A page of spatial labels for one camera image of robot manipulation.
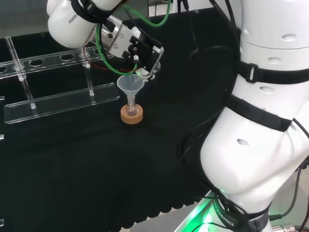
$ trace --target black table surface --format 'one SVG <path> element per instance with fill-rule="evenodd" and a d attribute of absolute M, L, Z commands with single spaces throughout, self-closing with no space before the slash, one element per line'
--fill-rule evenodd
<path fill-rule="evenodd" d="M 199 49 L 235 47 L 214 9 L 190 14 Z M 165 48 L 162 71 L 137 95 L 136 102 L 144 109 L 139 125 L 121 121 L 119 110 L 126 98 L 120 93 L 109 107 L 103 104 L 5 127 L 0 144 L 0 217 L 8 231 L 117 232 L 172 207 L 193 204 L 199 200 L 196 195 L 206 193 L 179 165 L 177 145 L 222 106 L 235 78 L 233 58 L 224 50 L 210 50 L 190 60 L 196 45 L 187 13 L 172 14 L 160 28 L 139 24 Z M 48 33 L 15 37 L 13 42 L 20 58 L 63 50 Z M 4 40 L 0 48 L 0 61 L 10 60 Z M 114 60 L 112 64 L 123 65 Z M 96 69 L 92 75 L 95 86 L 119 77 Z M 86 87 L 81 65 L 29 74 L 27 79 L 35 98 Z M 6 103 L 25 100 L 16 77 L 0 80 L 0 96 Z M 201 142 L 188 153 L 189 163 L 199 171 Z"/>

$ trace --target black cable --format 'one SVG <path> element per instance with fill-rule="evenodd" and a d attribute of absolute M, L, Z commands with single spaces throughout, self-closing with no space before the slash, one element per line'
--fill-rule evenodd
<path fill-rule="evenodd" d="M 301 232 L 301 231 L 299 230 L 299 229 L 300 229 L 300 227 L 301 227 L 301 226 L 294 226 L 294 228 L 295 228 L 295 230 L 296 230 L 296 231 Z M 304 228 L 302 229 L 302 231 L 307 231 L 307 232 L 309 232 L 309 227 L 304 226 Z"/>
<path fill-rule="evenodd" d="M 305 225 L 306 225 L 306 223 L 307 223 L 308 219 L 309 219 L 309 195 L 308 195 L 308 207 L 307 207 L 307 214 L 306 214 L 306 216 L 305 216 L 305 219 L 304 219 L 303 224 L 302 224 L 302 225 L 300 226 L 300 228 L 299 228 L 299 231 L 300 231 L 300 232 L 302 232 L 302 231 L 304 230 Z"/>
<path fill-rule="evenodd" d="M 221 17 L 225 20 L 227 25 L 230 27 L 230 29 L 233 33 L 235 42 L 237 44 L 237 47 L 239 48 L 240 47 L 240 41 L 239 41 L 239 37 L 238 37 L 238 34 L 237 34 L 236 26 L 234 26 L 232 24 L 232 22 L 228 19 L 228 17 L 225 15 L 225 13 L 223 12 L 221 7 L 217 4 L 217 2 L 215 0 L 209 0 L 209 2 L 214 6 L 214 8 L 218 11 L 218 13 L 221 15 Z M 239 51 L 237 52 L 237 57 L 239 57 L 239 59 L 240 59 L 240 49 L 238 49 L 238 50 Z"/>
<path fill-rule="evenodd" d="M 205 223 L 202 223 L 202 224 L 196 226 L 191 232 L 195 232 L 198 228 L 200 228 L 203 225 L 205 225 Z"/>
<path fill-rule="evenodd" d="M 296 186 L 295 186 L 295 191 L 294 191 L 294 197 L 293 197 L 290 208 L 284 214 L 270 215 L 269 216 L 270 221 L 275 221 L 275 220 L 278 220 L 278 219 L 281 219 L 281 218 L 287 216 L 291 212 L 291 210 L 293 209 L 295 202 L 296 202 L 296 199 L 297 199 L 300 174 L 301 174 L 303 167 L 305 165 L 307 165 L 307 163 L 308 163 L 308 161 L 306 160 L 306 161 L 302 162 L 302 164 L 299 166 L 299 169 L 298 169 L 298 172 L 297 172 L 297 178 L 296 178 Z"/>
<path fill-rule="evenodd" d="M 177 0 L 177 12 L 180 13 L 182 11 L 181 0 Z"/>
<path fill-rule="evenodd" d="M 104 57 L 105 57 L 105 59 L 108 61 L 108 56 L 107 56 L 107 54 L 106 54 L 106 51 L 105 51 L 105 48 L 103 47 L 103 41 L 102 41 L 102 26 L 103 26 L 103 24 L 102 23 L 100 23 L 100 26 L 99 26 L 99 35 L 98 35 L 98 37 L 99 37 L 99 45 L 100 45 L 100 47 L 101 47 L 101 51 L 102 51 L 102 53 L 103 53 L 103 55 L 104 55 Z"/>
<path fill-rule="evenodd" d="M 234 28 L 237 28 L 236 21 L 235 21 L 235 16 L 234 16 L 234 13 L 233 13 L 233 9 L 232 9 L 230 0 L 225 0 L 225 3 L 226 3 L 227 9 L 228 9 L 228 13 L 229 13 L 230 18 L 231 18 L 231 23 L 234 26 Z"/>
<path fill-rule="evenodd" d="M 296 123 L 297 126 L 305 133 L 305 135 L 306 135 L 307 138 L 309 139 L 309 133 L 308 133 L 308 131 L 303 127 L 303 125 L 301 125 L 300 122 L 299 122 L 296 118 L 294 118 L 293 121 L 294 121 L 294 123 Z"/>
<path fill-rule="evenodd" d="M 186 10 L 187 10 L 188 16 L 189 16 L 189 25 L 190 25 L 190 31 L 191 31 L 192 39 L 193 39 L 193 42 L 195 43 L 195 45 L 196 45 L 196 47 L 197 47 L 197 51 L 198 51 L 197 38 L 196 38 L 195 33 L 194 33 L 192 15 L 189 13 L 189 8 L 186 9 Z"/>
<path fill-rule="evenodd" d="M 297 124 L 297 126 L 305 133 L 305 135 L 307 136 L 307 138 L 309 139 L 309 133 L 308 131 L 303 127 L 303 125 L 300 124 L 300 122 L 297 119 L 293 119 L 293 121 Z M 305 220 L 303 222 L 303 224 L 300 226 L 299 231 L 302 232 L 306 222 L 308 221 L 309 218 L 309 198 L 308 198 L 308 207 L 307 207 L 307 214 L 305 216 Z"/>

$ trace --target wire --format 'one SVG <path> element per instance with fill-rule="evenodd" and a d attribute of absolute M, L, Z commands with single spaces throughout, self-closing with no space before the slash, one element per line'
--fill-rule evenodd
<path fill-rule="evenodd" d="M 304 219 L 303 224 L 302 224 L 302 225 L 300 226 L 300 228 L 299 228 L 299 231 L 300 231 L 300 232 L 302 232 L 302 231 L 304 230 L 305 225 L 306 225 L 306 223 L 307 223 L 307 221 L 308 221 L 308 218 L 309 218 L 309 196 L 308 196 L 307 214 L 306 214 L 306 216 L 305 216 L 305 219 Z"/>
<path fill-rule="evenodd" d="M 131 74 L 133 74 L 135 72 L 135 70 L 137 69 L 137 64 L 134 66 L 133 70 L 130 71 L 130 72 L 120 72 L 116 69 L 114 69 L 108 62 L 107 60 L 105 59 L 105 56 L 102 54 L 102 51 L 101 51 L 101 48 L 100 48 L 100 42 L 99 42 L 99 34 L 101 33 L 100 30 L 100 24 L 97 25 L 97 30 L 96 30 L 96 43 L 97 43 L 97 49 L 98 49 L 98 52 L 102 58 L 102 61 L 105 63 L 105 65 L 110 68 L 110 70 L 112 70 L 114 73 L 118 74 L 118 75 L 123 75 L 123 76 L 129 76 Z"/>
<path fill-rule="evenodd" d="M 305 165 L 307 165 L 307 163 L 308 163 L 308 161 L 306 160 L 306 161 L 302 162 L 302 164 L 299 166 L 299 169 L 298 169 L 298 172 L 297 172 L 297 178 L 296 178 L 296 186 L 295 186 L 295 191 L 294 191 L 294 197 L 293 197 L 290 208 L 282 215 L 281 214 L 270 215 L 269 216 L 270 221 L 275 221 L 275 220 L 278 220 L 278 219 L 281 219 L 281 218 L 287 216 L 291 212 L 291 210 L 293 209 L 295 202 L 296 202 L 296 199 L 297 199 L 300 174 L 301 174 L 303 167 Z"/>
<path fill-rule="evenodd" d="M 203 225 L 205 225 L 205 223 L 202 223 L 202 224 L 196 226 L 191 232 L 195 232 L 198 228 L 200 228 Z"/>
<path fill-rule="evenodd" d="M 235 28 L 237 28 L 237 26 L 236 26 L 236 21 L 235 21 L 235 16 L 234 16 L 234 13 L 233 13 L 233 9 L 232 9 L 230 0 L 225 0 L 225 3 L 226 3 L 227 9 L 228 9 L 228 13 L 229 13 L 230 18 L 231 18 L 231 23 L 232 23 L 232 25 L 233 25 Z"/>
<path fill-rule="evenodd" d="M 300 122 L 297 119 L 293 119 L 293 121 L 297 124 L 297 126 L 305 133 L 305 135 L 307 136 L 307 138 L 309 139 L 309 133 L 308 131 L 303 127 L 303 125 L 300 124 Z M 306 222 L 308 221 L 309 218 L 309 198 L 308 198 L 308 206 L 307 206 L 307 214 L 305 216 L 305 220 L 303 222 L 303 224 L 300 226 L 299 231 L 302 232 Z"/>
<path fill-rule="evenodd" d="M 300 229 L 301 226 L 294 226 L 295 230 L 296 231 L 299 231 L 301 232 L 299 229 Z M 302 231 L 306 231 L 306 232 L 309 232 L 309 227 L 307 226 L 304 226 L 304 228 L 302 229 Z"/>
<path fill-rule="evenodd" d="M 162 25 L 165 24 L 165 22 L 167 21 L 168 17 L 169 17 L 169 12 L 170 12 L 170 5 L 171 5 L 171 0 L 169 0 L 168 2 L 168 9 L 166 12 L 166 15 L 164 16 L 163 20 L 161 23 L 155 24 L 153 22 L 150 22 L 147 18 L 145 18 L 140 12 L 138 12 L 137 10 L 127 6 L 127 5 L 122 5 L 124 8 L 126 8 L 127 10 L 130 10 L 133 14 L 135 14 L 136 16 L 138 16 L 141 20 L 143 20 L 146 24 L 148 24 L 151 27 L 154 28 L 158 28 Z"/>
<path fill-rule="evenodd" d="M 228 26 L 230 27 L 235 42 L 237 43 L 237 47 L 240 47 L 240 41 L 239 41 L 239 37 L 237 34 L 237 28 L 236 25 L 233 25 L 233 23 L 228 19 L 228 17 L 225 15 L 225 13 L 223 12 L 223 10 L 221 9 L 221 7 L 217 4 L 217 2 L 215 0 L 209 0 L 209 2 L 214 6 L 214 8 L 218 11 L 218 13 L 221 15 L 221 17 L 226 21 L 226 23 L 228 24 Z M 229 12 L 231 13 L 230 18 L 234 18 L 234 14 L 233 14 L 233 10 L 232 8 L 230 8 Z M 238 53 L 237 53 L 237 57 L 240 58 L 240 49 L 238 49 Z"/>
<path fill-rule="evenodd" d="M 309 139 L 309 133 L 308 131 L 303 127 L 303 125 L 300 124 L 300 122 L 294 118 L 293 122 L 297 124 L 297 126 L 305 133 L 305 135 L 307 136 L 307 138 Z"/>

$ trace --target rack hole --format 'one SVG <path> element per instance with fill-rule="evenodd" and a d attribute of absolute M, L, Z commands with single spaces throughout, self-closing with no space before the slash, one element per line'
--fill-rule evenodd
<path fill-rule="evenodd" d="M 260 87 L 260 90 L 264 93 L 274 93 L 275 89 L 272 87 L 262 86 Z"/>
<path fill-rule="evenodd" d="M 237 139 L 237 142 L 243 146 L 249 146 L 249 143 L 243 139 Z"/>
<path fill-rule="evenodd" d="M 0 67 L 0 73 L 5 72 L 6 71 L 6 66 Z"/>
<path fill-rule="evenodd" d="M 67 54 L 67 55 L 62 55 L 60 56 L 60 59 L 64 60 L 64 61 L 68 61 L 74 58 L 73 54 Z"/>
<path fill-rule="evenodd" d="M 29 64 L 32 66 L 32 67 L 38 67 L 40 65 L 42 65 L 44 63 L 44 60 L 42 59 L 36 59 L 36 60 L 32 60 L 29 62 Z"/>

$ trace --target robotic arm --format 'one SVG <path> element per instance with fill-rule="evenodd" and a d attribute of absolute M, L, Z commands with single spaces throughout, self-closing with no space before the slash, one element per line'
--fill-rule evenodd
<path fill-rule="evenodd" d="M 49 31 L 61 45 L 80 48 L 89 42 L 93 28 L 104 24 L 104 48 L 138 63 L 138 75 L 148 79 L 164 49 L 112 16 L 124 2 L 48 0 Z M 229 104 L 200 153 L 204 173 L 217 187 L 216 195 L 224 198 L 215 200 L 210 211 L 211 222 L 223 229 L 211 225 L 201 228 L 205 232 L 272 232 L 269 205 L 309 153 L 308 138 L 292 121 L 299 118 L 309 130 L 309 1 L 241 2 L 241 70 Z M 244 221 L 243 227 L 236 226 Z"/>
<path fill-rule="evenodd" d="M 129 29 L 112 16 L 124 2 L 126 0 L 48 0 L 49 32 L 59 44 L 77 49 L 92 40 L 93 28 L 101 23 L 104 49 L 142 67 L 136 71 L 142 79 L 153 79 L 164 48 L 160 42 L 145 38 L 136 27 Z"/>

